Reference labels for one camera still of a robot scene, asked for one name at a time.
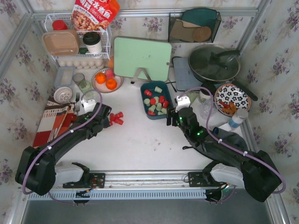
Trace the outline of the red capsule number two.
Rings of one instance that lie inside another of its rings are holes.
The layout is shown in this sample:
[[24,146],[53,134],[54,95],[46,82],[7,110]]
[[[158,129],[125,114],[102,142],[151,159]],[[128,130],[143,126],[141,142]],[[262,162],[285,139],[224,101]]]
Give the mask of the red capsule number two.
[[165,97],[163,95],[159,96],[159,103],[163,103],[165,101]]

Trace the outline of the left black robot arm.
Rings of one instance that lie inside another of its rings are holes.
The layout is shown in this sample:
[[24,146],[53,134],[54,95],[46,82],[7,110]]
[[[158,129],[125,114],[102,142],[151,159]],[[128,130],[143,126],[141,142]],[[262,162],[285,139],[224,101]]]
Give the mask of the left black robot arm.
[[37,148],[25,148],[15,175],[23,194],[47,194],[56,181],[56,163],[77,144],[97,136],[108,127],[111,110],[102,102],[96,103],[93,111],[78,116],[67,131],[51,142]]

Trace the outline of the clear plastic cup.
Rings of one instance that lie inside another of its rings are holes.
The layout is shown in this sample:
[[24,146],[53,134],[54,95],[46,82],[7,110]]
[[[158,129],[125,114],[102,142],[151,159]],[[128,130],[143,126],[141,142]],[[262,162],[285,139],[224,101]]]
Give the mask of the clear plastic cup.
[[215,106],[215,104],[211,104],[211,101],[205,101],[202,106],[201,106],[201,111],[200,111],[200,115],[203,119],[207,119],[208,115],[210,113],[211,110],[211,116],[213,116],[216,112],[217,112],[217,108]]

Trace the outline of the green capsule top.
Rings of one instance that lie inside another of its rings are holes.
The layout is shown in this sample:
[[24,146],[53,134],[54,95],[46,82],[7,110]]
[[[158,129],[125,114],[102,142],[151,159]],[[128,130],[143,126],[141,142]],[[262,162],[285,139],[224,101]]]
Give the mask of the green capsule top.
[[163,90],[160,87],[156,86],[154,91],[157,93],[162,93]]

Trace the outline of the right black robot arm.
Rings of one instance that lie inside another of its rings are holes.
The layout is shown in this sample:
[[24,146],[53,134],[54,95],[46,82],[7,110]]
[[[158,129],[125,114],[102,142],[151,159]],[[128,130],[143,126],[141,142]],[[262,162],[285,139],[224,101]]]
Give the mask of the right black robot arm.
[[210,176],[216,182],[229,182],[228,175],[216,178],[217,165],[236,168],[241,173],[241,185],[247,193],[259,202],[271,194],[285,190],[285,181],[265,151],[248,151],[244,139],[233,132],[214,128],[212,131],[200,126],[196,114],[189,106],[167,109],[166,124],[181,129],[191,148],[213,160],[207,166]]

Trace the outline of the teal storage basket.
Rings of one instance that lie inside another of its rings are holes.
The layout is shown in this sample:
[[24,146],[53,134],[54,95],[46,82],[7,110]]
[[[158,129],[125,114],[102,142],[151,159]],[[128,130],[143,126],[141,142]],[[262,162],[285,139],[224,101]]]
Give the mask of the teal storage basket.
[[[154,91],[156,86],[160,87],[163,90],[162,93],[157,93]],[[146,89],[150,90],[153,93],[152,97],[148,97],[143,93]],[[140,91],[141,91],[144,111],[147,117],[150,120],[165,119],[167,110],[173,107],[171,95],[167,87],[167,84],[162,81],[153,81],[153,82],[144,83],[140,87]],[[156,116],[150,116],[148,114],[149,107],[151,105],[157,105],[159,103],[159,96],[161,95],[165,97],[165,101],[162,103],[161,111],[155,110],[154,112],[156,113]]]

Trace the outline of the green capsule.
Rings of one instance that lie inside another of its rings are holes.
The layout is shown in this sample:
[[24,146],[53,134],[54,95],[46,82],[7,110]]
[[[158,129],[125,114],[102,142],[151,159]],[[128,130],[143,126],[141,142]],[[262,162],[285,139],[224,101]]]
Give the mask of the green capsule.
[[163,90],[160,87],[156,86],[154,91],[157,93],[162,93]]
[[149,107],[149,111],[151,111],[151,112],[154,112],[155,109],[156,109],[156,105],[151,105],[151,106]]
[[161,111],[161,109],[162,109],[162,104],[161,104],[161,103],[158,103],[158,104],[156,105],[156,110],[157,110],[157,111]]

